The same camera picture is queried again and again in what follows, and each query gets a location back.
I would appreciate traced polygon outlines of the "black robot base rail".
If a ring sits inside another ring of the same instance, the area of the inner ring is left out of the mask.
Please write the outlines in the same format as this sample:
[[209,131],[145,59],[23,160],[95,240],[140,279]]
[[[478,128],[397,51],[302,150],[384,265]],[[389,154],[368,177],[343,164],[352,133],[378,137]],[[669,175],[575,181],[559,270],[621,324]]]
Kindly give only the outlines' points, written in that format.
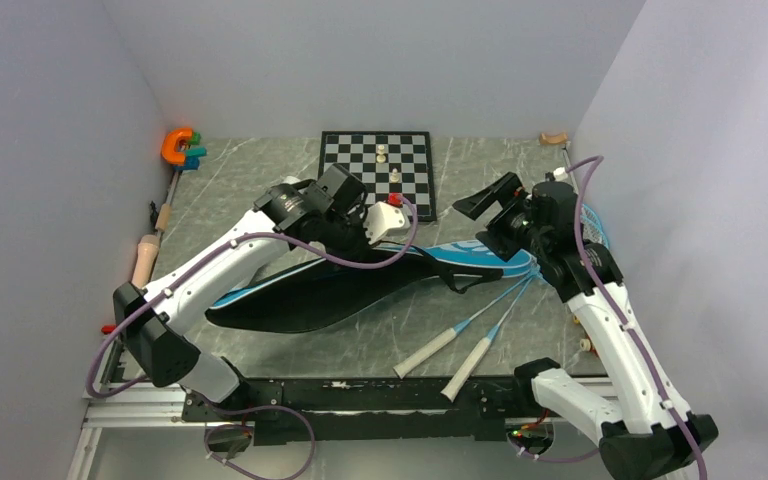
[[232,421],[254,430],[257,446],[305,441],[468,438],[502,441],[509,430],[539,420],[514,378],[470,378],[454,401],[444,377],[253,378],[247,413]]

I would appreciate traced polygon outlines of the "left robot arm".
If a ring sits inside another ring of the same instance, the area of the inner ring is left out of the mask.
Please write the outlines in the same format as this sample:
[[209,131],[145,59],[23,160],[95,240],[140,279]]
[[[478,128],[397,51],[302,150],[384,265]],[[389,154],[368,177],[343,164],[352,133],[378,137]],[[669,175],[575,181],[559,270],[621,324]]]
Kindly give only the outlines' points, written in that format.
[[114,293],[126,350],[157,386],[178,384],[207,398],[224,420],[239,417],[250,387],[227,360],[186,336],[231,288],[296,246],[317,242],[346,258],[369,247],[361,221],[365,185],[339,165],[318,179],[281,183],[258,197],[222,237],[173,272]]

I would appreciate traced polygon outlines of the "blue racket bag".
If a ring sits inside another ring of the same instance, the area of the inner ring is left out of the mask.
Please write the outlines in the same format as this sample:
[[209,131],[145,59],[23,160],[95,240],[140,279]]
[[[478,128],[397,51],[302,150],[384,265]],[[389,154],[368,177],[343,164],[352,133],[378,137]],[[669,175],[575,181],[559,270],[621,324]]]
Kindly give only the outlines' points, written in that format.
[[344,267],[325,259],[287,268],[247,287],[232,290],[206,311],[209,323],[238,330],[298,334],[340,322],[420,281],[441,281],[454,293],[537,269],[525,251],[498,258],[478,240],[414,246],[382,269]]

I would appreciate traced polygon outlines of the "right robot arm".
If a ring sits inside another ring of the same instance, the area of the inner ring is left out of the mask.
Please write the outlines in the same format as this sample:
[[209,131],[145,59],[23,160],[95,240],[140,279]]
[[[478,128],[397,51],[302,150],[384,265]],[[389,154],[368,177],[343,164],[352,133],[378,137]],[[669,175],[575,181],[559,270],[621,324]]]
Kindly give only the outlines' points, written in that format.
[[718,437],[708,414],[696,414],[660,366],[636,320],[623,275],[609,249],[585,240],[583,202],[574,187],[553,177],[525,188],[507,173],[453,207],[475,220],[492,204],[500,211],[477,239],[502,260],[525,251],[542,278],[576,317],[611,380],[611,402],[574,380],[548,358],[514,371],[517,411],[549,410],[583,433],[614,479],[656,479],[695,465]]

